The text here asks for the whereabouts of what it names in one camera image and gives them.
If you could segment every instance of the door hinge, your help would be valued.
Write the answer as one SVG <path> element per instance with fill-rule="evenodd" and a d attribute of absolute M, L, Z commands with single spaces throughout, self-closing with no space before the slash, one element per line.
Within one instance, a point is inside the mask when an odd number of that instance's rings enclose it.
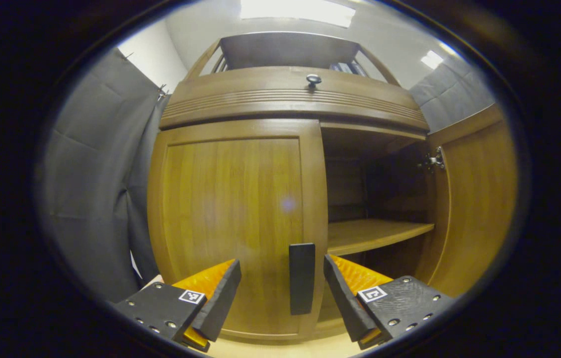
<path fill-rule="evenodd" d="M 426 168 L 429 172 L 433 173 L 434 168 L 439 167 L 439 169 L 445 170 L 446 166 L 444 165 L 444 157 L 442 156 L 442 149 L 441 147 L 437 147 L 435 149 L 435 155 L 433 156 L 430 153 L 426 153 L 423 162 L 417 165 L 417 168 Z"/>

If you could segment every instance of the round knob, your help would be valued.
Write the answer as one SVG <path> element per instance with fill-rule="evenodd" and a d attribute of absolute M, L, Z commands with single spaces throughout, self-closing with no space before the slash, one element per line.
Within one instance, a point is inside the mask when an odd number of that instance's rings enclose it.
<path fill-rule="evenodd" d="M 322 82 L 319 75 L 307 75 L 307 80 L 309 81 L 310 88 L 315 88 L 317 84 Z"/>

